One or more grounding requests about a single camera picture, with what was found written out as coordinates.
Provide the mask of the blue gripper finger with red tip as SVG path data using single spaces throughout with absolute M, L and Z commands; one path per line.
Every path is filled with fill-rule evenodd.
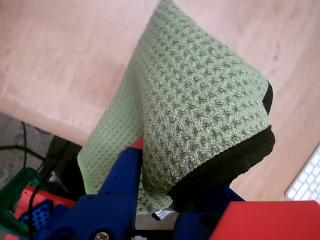
M 97 194 L 82 196 L 48 226 L 46 240 L 130 240 L 135 230 L 143 151 L 123 150 Z
M 173 230 L 174 240 L 208 240 L 231 202 L 244 199 L 225 185 L 194 202 L 193 210 L 179 214 Z

